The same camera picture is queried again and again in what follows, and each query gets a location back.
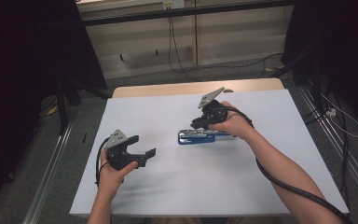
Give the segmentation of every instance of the hand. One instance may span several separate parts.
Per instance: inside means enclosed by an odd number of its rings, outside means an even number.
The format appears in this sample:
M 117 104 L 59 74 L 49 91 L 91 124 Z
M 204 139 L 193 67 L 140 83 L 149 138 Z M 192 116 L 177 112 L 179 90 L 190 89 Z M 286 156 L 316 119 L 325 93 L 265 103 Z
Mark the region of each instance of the hand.
M 110 200 L 115 198 L 118 188 L 123 182 L 124 176 L 129 174 L 133 169 L 138 166 L 137 161 L 133 161 L 120 171 L 115 170 L 107 163 L 107 151 L 103 149 L 101 151 L 101 168 L 100 183 L 98 187 L 98 194 L 107 197 Z
M 231 105 L 229 102 L 221 102 L 223 106 L 229 106 L 233 108 L 237 108 L 234 105 Z M 209 129 L 213 131 L 223 131 L 227 132 L 233 136 L 238 136 L 241 139 L 244 139 L 247 132 L 252 130 L 252 126 L 243 118 L 240 114 L 228 111 L 227 119 L 224 122 L 210 124 Z

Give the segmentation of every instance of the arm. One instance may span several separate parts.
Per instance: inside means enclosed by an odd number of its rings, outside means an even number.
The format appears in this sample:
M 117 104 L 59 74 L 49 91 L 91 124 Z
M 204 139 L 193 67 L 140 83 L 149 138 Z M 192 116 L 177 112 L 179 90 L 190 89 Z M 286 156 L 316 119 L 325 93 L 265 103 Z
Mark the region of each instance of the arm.
M 232 106 L 227 102 L 222 105 Z M 239 114 L 229 111 L 225 122 L 212 124 L 210 129 L 225 131 L 246 141 L 260 164 L 276 179 L 324 198 L 318 186 L 300 166 L 271 145 Z M 319 204 L 278 186 L 273 187 L 299 223 L 341 223 L 338 217 Z
M 110 224 L 110 210 L 112 200 L 115 198 L 124 176 L 129 174 L 138 165 L 136 161 L 128 164 L 122 170 L 113 169 L 107 162 L 106 150 L 101 152 L 100 184 L 94 205 L 89 215 L 88 224 Z

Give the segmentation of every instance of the white tabletop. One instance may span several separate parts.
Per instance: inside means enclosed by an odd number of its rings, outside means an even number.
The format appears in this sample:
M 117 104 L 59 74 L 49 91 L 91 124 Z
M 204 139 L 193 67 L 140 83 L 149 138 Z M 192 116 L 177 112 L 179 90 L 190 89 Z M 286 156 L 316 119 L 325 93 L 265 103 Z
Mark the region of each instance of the white tabletop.
M 114 98 L 107 102 L 70 214 L 87 217 L 97 192 L 95 160 L 101 142 L 115 129 L 140 135 L 130 153 L 157 148 L 145 168 L 126 178 L 112 214 L 133 217 L 243 217 L 286 215 L 255 156 L 240 139 L 180 146 L 177 133 L 201 115 L 202 94 Z M 328 202 L 348 212 L 288 90 L 222 93 L 253 120 L 257 130 L 302 166 Z

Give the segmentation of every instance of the black horizontal bar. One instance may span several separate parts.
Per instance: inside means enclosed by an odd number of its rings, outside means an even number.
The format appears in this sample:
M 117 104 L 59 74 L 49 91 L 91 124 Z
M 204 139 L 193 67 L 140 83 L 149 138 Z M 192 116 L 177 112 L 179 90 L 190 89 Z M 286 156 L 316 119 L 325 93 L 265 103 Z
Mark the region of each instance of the black horizontal bar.
M 127 21 L 146 21 L 146 20 L 155 20 L 155 19 L 162 19 L 162 18 L 183 17 L 183 16 L 249 10 L 249 9 L 267 8 L 267 7 L 285 7 L 285 6 L 291 6 L 300 3 L 310 3 L 310 2 L 315 2 L 315 1 L 264 0 L 264 1 L 254 1 L 254 2 L 247 2 L 247 3 L 228 4 L 228 5 L 219 5 L 219 6 L 209 6 L 209 7 L 186 7 L 186 8 L 177 8 L 171 10 L 159 10 L 159 11 L 135 13 L 129 15 L 122 15 L 122 16 L 90 18 L 90 19 L 85 19 L 83 21 L 62 21 L 62 22 L 43 23 L 43 24 L 36 25 L 36 27 L 57 28 L 57 27 L 71 27 L 71 26 L 94 26 L 94 25 L 104 25 L 104 24 L 120 23 L 120 22 L 127 22 Z

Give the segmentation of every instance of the white cable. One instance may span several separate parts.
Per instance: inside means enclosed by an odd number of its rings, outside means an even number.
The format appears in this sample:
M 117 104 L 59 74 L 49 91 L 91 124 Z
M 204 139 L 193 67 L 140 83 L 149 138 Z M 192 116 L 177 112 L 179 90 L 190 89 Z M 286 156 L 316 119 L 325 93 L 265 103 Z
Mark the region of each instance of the white cable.
M 327 99 L 327 97 L 324 96 L 323 93 L 321 93 L 321 95 L 322 95 L 322 97 L 323 97 L 328 103 L 330 103 L 333 107 L 335 107 L 337 110 L 339 110 L 340 112 L 342 112 L 344 115 L 348 116 L 350 119 L 352 119 L 352 120 L 358 125 L 358 122 L 357 122 L 353 117 L 351 117 L 349 114 L 347 114 L 347 113 L 345 113 L 344 111 L 342 111 L 341 109 L 339 109 L 338 106 L 336 106 L 336 105 L 334 105 L 333 103 L 331 103 L 331 101 L 330 101 L 329 99 Z M 350 136 L 353 136 L 353 137 L 357 137 L 357 138 L 358 138 L 358 135 L 353 134 L 353 133 L 348 133 L 347 131 L 345 131 L 344 129 L 342 129 L 341 127 L 339 127 L 339 126 L 333 121 L 333 119 L 331 118 L 331 116 L 329 116 L 329 118 L 330 118 L 331 122 L 332 122 L 333 124 L 335 124 L 342 132 L 347 133 L 347 134 L 350 135 Z

